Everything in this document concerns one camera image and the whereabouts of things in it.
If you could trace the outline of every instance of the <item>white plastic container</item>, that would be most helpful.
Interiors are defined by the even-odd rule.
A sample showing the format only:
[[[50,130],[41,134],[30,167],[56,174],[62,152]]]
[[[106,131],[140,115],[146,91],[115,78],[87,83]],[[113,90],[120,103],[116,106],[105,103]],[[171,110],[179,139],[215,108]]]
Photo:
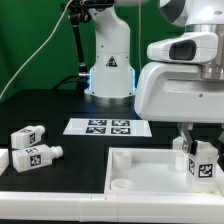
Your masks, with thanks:
[[[218,150],[209,142],[198,141],[196,155],[189,154],[187,183],[191,192],[216,190]]]
[[[0,176],[9,165],[8,149],[0,149]]]
[[[62,148],[39,145],[12,152],[13,166],[18,172],[52,164],[52,160],[63,155]]]
[[[25,149],[41,141],[41,136],[45,132],[43,126],[27,126],[11,134],[13,149]]]
[[[180,136],[173,140],[173,150],[179,150],[176,154],[175,168],[181,172],[187,172],[188,154],[182,150],[184,139]]]

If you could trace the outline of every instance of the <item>warning label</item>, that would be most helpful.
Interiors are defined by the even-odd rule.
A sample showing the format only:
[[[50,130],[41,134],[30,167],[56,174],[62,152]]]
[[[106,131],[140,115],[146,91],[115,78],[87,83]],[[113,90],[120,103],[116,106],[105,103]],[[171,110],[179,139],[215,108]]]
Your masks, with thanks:
[[[110,60],[107,62],[107,67],[118,67],[117,62],[115,61],[114,57],[112,56]]]

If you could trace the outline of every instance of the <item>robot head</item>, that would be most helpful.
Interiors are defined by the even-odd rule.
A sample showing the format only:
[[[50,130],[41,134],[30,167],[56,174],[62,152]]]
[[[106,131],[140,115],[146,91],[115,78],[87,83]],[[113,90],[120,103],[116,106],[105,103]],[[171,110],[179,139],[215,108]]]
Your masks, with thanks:
[[[185,27],[193,1],[159,0],[159,9],[169,23]]]

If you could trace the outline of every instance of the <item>black and white pattern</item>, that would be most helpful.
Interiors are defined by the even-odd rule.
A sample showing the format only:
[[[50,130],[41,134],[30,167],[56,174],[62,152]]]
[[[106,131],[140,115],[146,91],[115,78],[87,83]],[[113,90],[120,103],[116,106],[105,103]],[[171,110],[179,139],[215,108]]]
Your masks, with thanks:
[[[191,159],[189,159],[189,171],[194,176],[194,172],[195,172],[195,162],[193,160],[191,160]]]
[[[30,144],[35,143],[36,141],[36,137],[35,137],[35,133],[33,133],[32,135],[30,135]]]
[[[100,127],[87,127],[86,134],[105,134],[106,128]]]
[[[41,155],[30,156],[30,166],[39,166],[41,165]]]
[[[20,131],[20,133],[30,133],[30,132],[32,132],[32,131],[29,129],[23,129]]]
[[[130,135],[130,128],[111,128],[111,134],[113,135]]]
[[[107,120],[89,120],[88,125],[106,126],[107,125]]]
[[[213,164],[199,165],[198,178],[212,178]]]
[[[38,149],[36,149],[36,148],[26,149],[25,151],[26,151],[28,154],[33,154],[33,153],[39,152]]]
[[[130,127],[130,121],[113,120],[112,126]]]

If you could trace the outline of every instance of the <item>black cable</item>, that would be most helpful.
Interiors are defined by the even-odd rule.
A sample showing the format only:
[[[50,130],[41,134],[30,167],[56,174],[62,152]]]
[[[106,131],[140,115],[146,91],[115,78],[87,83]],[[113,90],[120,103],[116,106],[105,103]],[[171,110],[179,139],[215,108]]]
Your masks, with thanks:
[[[82,80],[73,80],[73,81],[65,81],[65,82],[60,82],[60,85],[54,86],[53,90],[57,90],[61,85],[69,84],[69,83],[77,83],[79,84],[77,86],[77,89],[86,89],[89,87],[89,84],[87,83],[87,79],[82,79]]]
[[[68,76],[68,77],[66,77],[66,78],[64,78],[64,79],[62,79],[57,85],[55,85],[52,89],[53,90],[56,90],[56,89],[58,89],[58,87],[60,86],[60,85],[63,85],[63,83],[65,83],[65,82],[67,82],[68,80],[70,80],[70,79],[74,79],[74,78],[79,78],[79,76],[78,75],[70,75],[70,76]]]

